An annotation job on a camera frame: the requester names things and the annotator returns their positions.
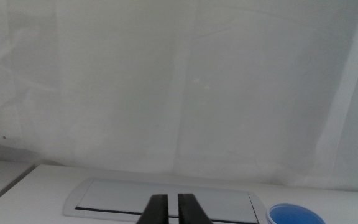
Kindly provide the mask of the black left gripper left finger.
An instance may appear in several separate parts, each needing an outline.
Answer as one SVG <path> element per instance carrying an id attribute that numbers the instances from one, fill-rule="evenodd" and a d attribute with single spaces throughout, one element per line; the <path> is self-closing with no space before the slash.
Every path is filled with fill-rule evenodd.
<path id="1" fill-rule="evenodd" d="M 168 195 L 152 195 L 137 224 L 169 224 Z"/>

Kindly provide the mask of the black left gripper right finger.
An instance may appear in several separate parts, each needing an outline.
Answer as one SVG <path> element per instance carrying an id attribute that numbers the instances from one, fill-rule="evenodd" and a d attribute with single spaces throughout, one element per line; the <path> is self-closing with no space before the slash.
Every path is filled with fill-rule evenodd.
<path id="1" fill-rule="evenodd" d="M 178 194 L 179 224 L 212 224 L 194 194 Z"/>

